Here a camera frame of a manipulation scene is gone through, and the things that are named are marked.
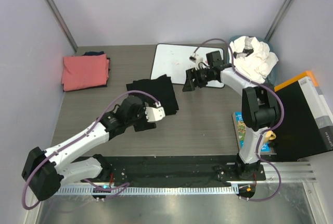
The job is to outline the black floral print t-shirt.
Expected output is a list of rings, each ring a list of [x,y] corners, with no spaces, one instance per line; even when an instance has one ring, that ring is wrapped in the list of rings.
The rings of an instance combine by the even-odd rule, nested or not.
[[[126,88],[127,91],[138,90],[152,95],[161,103],[166,116],[175,115],[179,110],[171,77],[168,77],[166,74],[152,80],[141,79],[133,81],[132,83],[126,84]],[[139,97],[148,106],[154,106],[155,101],[152,98],[140,93],[134,93],[132,95]],[[134,131],[140,132],[154,128],[156,128],[155,123],[145,121],[135,125]]]

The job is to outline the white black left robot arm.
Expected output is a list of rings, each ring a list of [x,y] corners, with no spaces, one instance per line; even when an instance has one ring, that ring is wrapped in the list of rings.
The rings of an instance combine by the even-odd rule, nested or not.
[[[30,189],[39,201],[44,201],[61,186],[84,179],[107,180],[112,174],[112,165],[101,154],[83,161],[77,161],[77,158],[123,134],[131,126],[155,124],[164,117],[159,101],[148,106],[139,97],[128,96],[114,109],[108,107],[86,129],[64,142],[45,150],[39,147],[30,150],[22,171],[23,189]]]

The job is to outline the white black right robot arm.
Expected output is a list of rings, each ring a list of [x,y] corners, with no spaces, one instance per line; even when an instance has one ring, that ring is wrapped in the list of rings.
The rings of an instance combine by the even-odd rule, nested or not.
[[[241,115],[246,126],[243,146],[236,157],[236,174],[250,180],[259,170],[265,132],[280,120],[280,109],[274,91],[241,75],[232,64],[226,64],[219,51],[206,54],[207,63],[193,52],[189,60],[195,67],[186,70],[184,92],[203,88],[218,81],[241,95]]]

